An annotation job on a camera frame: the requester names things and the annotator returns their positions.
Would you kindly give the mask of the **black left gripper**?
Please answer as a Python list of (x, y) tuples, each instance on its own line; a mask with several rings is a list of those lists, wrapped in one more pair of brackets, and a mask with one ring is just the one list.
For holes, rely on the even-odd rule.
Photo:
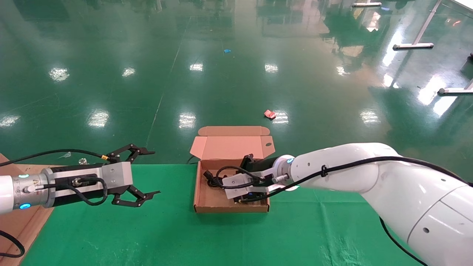
[[(120, 155), (126, 151), (128, 157)], [(128, 144), (106, 154), (110, 164), (76, 165), (50, 168), (50, 207), (59, 207), (76, 202), (85, 202), (98, 206), (112, 195), (113, 205), (122, 207), (141, 207), (145, 201), (152, 200), (161, 191), (143, 193), (133, 185), (132, 167), (119, 162), (135, 162), (137, 157), (153, 155), (155, 151), (146, 147)], [(125, 192), (131, 193), (136, 200), (120, 198)]]

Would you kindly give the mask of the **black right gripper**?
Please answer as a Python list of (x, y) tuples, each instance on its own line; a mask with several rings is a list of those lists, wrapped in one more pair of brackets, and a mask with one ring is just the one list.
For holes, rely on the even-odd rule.
[[(271, 170), (273, 175), (277, 174), (277, 160), (279, 157), (265, 158), (265, 159), (256, 159), (253, 154), (245, 155), (240, 164), (240, 168), (250, 172), (262, 172), (265, 170)], [(210, 171), (204, 172), (204, 177), (207, 180), (208, 187), (222, 187), (222, 178), (219, 176), (214, 176)]]

